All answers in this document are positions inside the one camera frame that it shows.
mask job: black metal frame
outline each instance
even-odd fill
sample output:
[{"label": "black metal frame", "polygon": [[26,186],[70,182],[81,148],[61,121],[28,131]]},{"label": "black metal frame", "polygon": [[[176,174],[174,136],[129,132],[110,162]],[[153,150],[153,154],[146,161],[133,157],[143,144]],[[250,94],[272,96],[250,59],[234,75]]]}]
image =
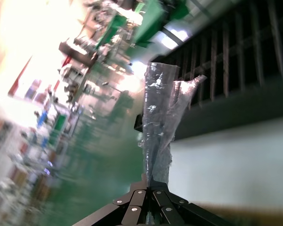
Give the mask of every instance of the black metal frame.
[{"label": "black metal frame", "polygon": [[130,191],[98,211],[82,219],[74,226],[142,226],[146,225],[147,214],[151,213],[154,223],[174,226],[233,226],[228,221],[188,203],[171,193],[166,183],[151,181],[147,187],[143,180],[131,184]]},{"label": "black metal frame", "polygon": [[[283,116],[283,0],[245,0],[167,56],[179,80],[208,77],[175,139]],[[142,125],[136,123],[137,130]]]}]

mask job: clear plastic bag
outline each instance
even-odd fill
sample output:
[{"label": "clear plastic bag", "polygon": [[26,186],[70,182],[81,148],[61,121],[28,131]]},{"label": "clear plastic bag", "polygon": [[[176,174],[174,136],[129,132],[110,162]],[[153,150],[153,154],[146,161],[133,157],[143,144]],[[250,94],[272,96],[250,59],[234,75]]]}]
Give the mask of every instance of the clear plastic bag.
[{"label": "clear plastic bag", "polygon": [[174,81],[178,71],[177,66],[150,63],[145,74],[143,141],[139,145],[148,185],[152,178],[168,183],[170,142],[198,85],[206,79],[201,75],[188,82]]}]

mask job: green floor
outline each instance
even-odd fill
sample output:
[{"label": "green floor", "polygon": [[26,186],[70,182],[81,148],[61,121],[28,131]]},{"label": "green floor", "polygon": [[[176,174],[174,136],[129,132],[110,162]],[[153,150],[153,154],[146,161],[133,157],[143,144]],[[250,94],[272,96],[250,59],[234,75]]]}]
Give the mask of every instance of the green floor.
[{"label": "green floor", "polygon": [[[98,97],[82,98],[86,112],[93,105],[96,120],[86,116],[78,122],[59,179],[53,182],[56,188],[46,203],[42,226],[70,226],[122,196],[132,182],[141,179],[142,149],[137,146],[139,133],[133,125],[142,110],[143,91],[120,94],[112,87],[123,77],[101,65],[95,65],[90,80],[98,77],[111,83],[101,88],[102,95],[112,94],[118,99],[113,103]],[[105,105],[113,107],[108,106],[110,112],[103,116]]]}]

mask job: black beam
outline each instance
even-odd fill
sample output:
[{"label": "black beam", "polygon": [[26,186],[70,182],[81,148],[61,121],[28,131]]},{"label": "black beam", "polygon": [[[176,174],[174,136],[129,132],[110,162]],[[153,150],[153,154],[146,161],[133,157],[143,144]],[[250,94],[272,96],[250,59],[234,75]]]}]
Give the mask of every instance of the black beam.
[{"label": "black beam", "polygon": [[212,47],[211,47],[211,81],[210,81],[210,98],[212,101],[215,99],[216,87],[216,60],[217,60],[217,31],[212,30]]},{"label": "black beam", "polygon": [[229,28],[227,22],[223,23],[223,93],[228,97],[229,82]]},{"label": "black beam", "polygon": [[264,82],[264,78],[263,78],[262,48],[261,48],[260,30],[259,30],[259,16],[258,16],[257,6],[253,1],[250,3],[250,12],[251,12],[251,24],[252,24],[252,32],[253,32],[256,73],[259,84],[260,86],[262,86]]},{"label": "black beam", "polygon": [[270,17],[270,24],[272,27],[273,38],[274,38],[275,54],[277,58],[278,68],[279,68],[280,74],[283,77],[283,46],[282,46],[282,41],[280,37],[280,31],[279,31],[279,26],[278,26],[277,13],[275,11],[275,1],[274,0],[268,1],[268,12],[269,12],[269,17]]},{"label": "black beam", "polygon": [[240,90],[245,89],[245,70],[244,70],[244,49],[243,49],[243,21],[240,13],[236,12],[236,39],[237,39],[237,55],[238,55],[238,76]]},{"label": "black beam", "polygon": [[174,35],[168,29],[163,28],[161,30],[161,32],[163,32],[166,36],[168,36],[170,39],[172,39],[174,42],[176,42],[177,45],[181,46],[183,44],[183,41],[181,41],[180,38],[178,38],[176,35]]},{"label": "black beam", "polygon": [[183,116],[175,140],[278,117],[283,117],[283,80],[193,106]]}]

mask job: red panel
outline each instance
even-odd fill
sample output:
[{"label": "red panel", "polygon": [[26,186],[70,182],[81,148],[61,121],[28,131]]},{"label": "red panel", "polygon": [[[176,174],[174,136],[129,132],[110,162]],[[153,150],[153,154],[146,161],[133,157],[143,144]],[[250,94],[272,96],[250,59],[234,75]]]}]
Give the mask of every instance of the red panel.
[{"label": "red panel", "polygon": [[16,78],[16,81],[14,82],[14,84],[11,86],[9,92],[8,92],[8,95],[13,97],[14,94],[16,93],[17,89],[18,89],[18,86],[19,86],[19,80],[21,78],[21,76],[23,75],[24,71],[26,70],[30,60],[32,59],[33,56],[31,56],[29,58],[29,60],[27,61],[27,63],[25,64],[24,68],[22,69],[22,71],[20,72],[20,74],[18,75],[18,77]]}]

